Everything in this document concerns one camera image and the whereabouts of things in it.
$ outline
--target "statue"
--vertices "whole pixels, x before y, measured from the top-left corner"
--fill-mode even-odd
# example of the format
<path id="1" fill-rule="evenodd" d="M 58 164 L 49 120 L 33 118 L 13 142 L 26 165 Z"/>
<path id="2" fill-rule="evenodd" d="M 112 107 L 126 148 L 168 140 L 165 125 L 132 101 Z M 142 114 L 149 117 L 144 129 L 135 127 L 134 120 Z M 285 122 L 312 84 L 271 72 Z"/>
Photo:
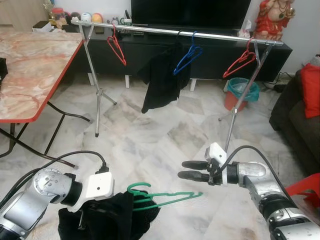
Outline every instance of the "statue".
<path id="1" fill-rule="evenodd" d="M 280 41 L 283 28 L 295 16 L 295 9 L 291 8 L 293 2 L 294 0 L 263 0 L 255 20 L 253 36 L 257 39 Z"/>

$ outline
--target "black cabinet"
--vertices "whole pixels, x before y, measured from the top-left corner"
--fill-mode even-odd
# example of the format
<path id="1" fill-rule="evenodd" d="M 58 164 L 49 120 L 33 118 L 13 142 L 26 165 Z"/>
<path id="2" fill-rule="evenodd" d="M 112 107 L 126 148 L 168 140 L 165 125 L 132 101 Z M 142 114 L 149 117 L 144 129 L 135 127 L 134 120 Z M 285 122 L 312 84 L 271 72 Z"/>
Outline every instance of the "black cabinet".
<path id="1" fill-rule="evenodd" d="M 127 66 L 124 66 L 114 54 L 106 39 L 111 31 L 106 29 L 104 34 L 93 34 L 88 48 L 98 74 L 123 74 L 135 75 L 153 56 L 165 51 L 176 41 L 176 36 L 147 34 L 125 35 L 119 40 L 119 45 L 124 53 Z M 191 38 L 179 36 L 186 50 L 191 45 Z M 193 79 L 222 79 L 227 68 L 241 56 L 246 49 L 245 42 L 225 41 L 217 39 L 195 38 L 197 46 L 203 48 L 203 54 L 191 64 L 191 78 Z M 266 45 L 259 44 L 258 50 L 262 56 Z M 288 59 L 292 49 L 286 44 L 274 46 L 262 66 L 256 80 L 273 81 Z M 248 64 L 230 76 L 250 78 L 257 66 L 256 62 Z M 88 59 L 84 47 L 80 49 L 70 71 L 90 73 Z"/>

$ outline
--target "green hanger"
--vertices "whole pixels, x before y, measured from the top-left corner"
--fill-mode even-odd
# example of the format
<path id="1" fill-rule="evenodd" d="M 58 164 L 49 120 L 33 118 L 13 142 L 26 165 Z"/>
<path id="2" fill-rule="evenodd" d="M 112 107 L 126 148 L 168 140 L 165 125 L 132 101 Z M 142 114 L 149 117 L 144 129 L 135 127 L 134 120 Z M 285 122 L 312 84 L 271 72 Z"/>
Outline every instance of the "green hanger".
<path id="1" fill-rule="evenodd" d="M 147 210 L 147 209 L 153 209 L 153 208 L 158 208 L 164 205 L 168 205 L 168 204 L 173 204 L 176 202 L 180 202 L 180 201 L 184 201 L 187 199 L 193 199 L 193 198 L 197 198 L 203 195 L 202 192 L 199 192 L 198 194 L 195 194 L 193 191 L 179 191 L 179 192 L 175 192 L 175 193 L 167 193 L 167 192 L 162 192 L 162 193 L 145 193 L 145 192 L 141 192 L 139 190 L 132 190 L 132 188 L 137 187 L 137 186 L 148 186 L 151 187 L 151 184 L 147 183 L 147 182 L 137 182 L 134 184 L 131 184 L 127 187 L 127 191 L 131 194 L 133 194 L 133 196 L 143 196 L 145 197 L 145 199 L 140 199 L 140 200 L 135 200 L 133 201 L 134 204 L 138 204 L 138 203 L 145 203 L 145 202 L 149 202 L 152 201 L 154 197 L 158 197 L 158 196 L 178 196 L 178 195 L 188 195 L 186 197 L 183 198 L 179 198 L 176 200 L 172 200 L 172 201 L 167 201 L 167 202 L 163 202 L 163 203 L 159 203 L 156 205 L 152 205 L 152 206 L 146 206 L 146 207 L 140 207 L 140 208 L 134 208 L 133 211 L 142 211 L 142 210 Z"/>

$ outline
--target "tiled floor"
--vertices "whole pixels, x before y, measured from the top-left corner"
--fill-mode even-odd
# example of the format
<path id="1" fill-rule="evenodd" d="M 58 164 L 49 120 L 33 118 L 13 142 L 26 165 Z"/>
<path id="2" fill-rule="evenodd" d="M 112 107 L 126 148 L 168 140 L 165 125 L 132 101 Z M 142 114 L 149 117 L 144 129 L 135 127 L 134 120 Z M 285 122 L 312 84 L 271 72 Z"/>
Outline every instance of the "tiled floor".
<path id="1" fill-rule="evenodd" d="M 95 122 L 66 117 L 49 151 L 59 156 L 76 150 L 93 150 L 107 160 L 115 177 L 115 192 L 123 192 L 136 182 L 148 182 L 151 192 L 203 192 L 204 196 L 168 205 L 161 209 L 144 240 L 269 240 L 269 232 L 246 189 L 230 185 L 209 186 L 177 177 L 181 163 L 204 160 L 212 142 L 225 145 L 231 117 L 219 122 L 224 108 L 224 82 L 199 80 L 195 92 L 181 91 L 180 99 L 171 104 L 141 113 L 147 87 L 132 79 L 125 88 L 124 76 L 100 76 L 100 85 L 118 104 L 102 100 L 100 135 L 95 137 Z M 60 109 L 88 116 L 95 120 L 95 88 L 84 75 L 65 80 L 51 102 Z M 237 116 L 228 153 L 242 145 L 259 148 L 271 161 L 284 185 L 304 177 L 293 150 L 282 136 L 269 125 L 269 117 L 278 93 L 261 90 L 259 101 L 249 104 Z M 31 123 L 22 140 L 39 151 L 58 124 L 59 114 L 46 107 L 39 119 Z M 6 124 L 1 128 L 9 129 Z M 0 136 L 0 152 L 7 149 L 8 140 Z M 55 164 L 62 172 L 77 174 L 81 180 L 93 174 L 100 161 L 92 155 L 75 155 L 68 160 L 79 166 L 73 170 Z M 261 161 L 259 156 L 244 149 L 233 159 L 239 162 Z M 46 163 L 20 146 L 0 159 L 0 197 L 27 171 Z M 50 205 L 30 239 L 59 239 L 57 209 Z"/>

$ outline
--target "marble table top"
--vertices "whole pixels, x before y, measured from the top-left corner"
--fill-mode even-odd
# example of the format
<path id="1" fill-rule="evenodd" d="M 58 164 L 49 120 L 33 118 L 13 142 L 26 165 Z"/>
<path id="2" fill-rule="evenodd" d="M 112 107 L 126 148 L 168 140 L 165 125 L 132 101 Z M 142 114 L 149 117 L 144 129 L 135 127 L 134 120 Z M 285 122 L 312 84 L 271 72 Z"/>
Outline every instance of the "marble table top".
<path id="1" fill-rule="evenodd" d="M 37 120 L 81 45 L 80 33 L 0 32 L 0 123 Z"/>

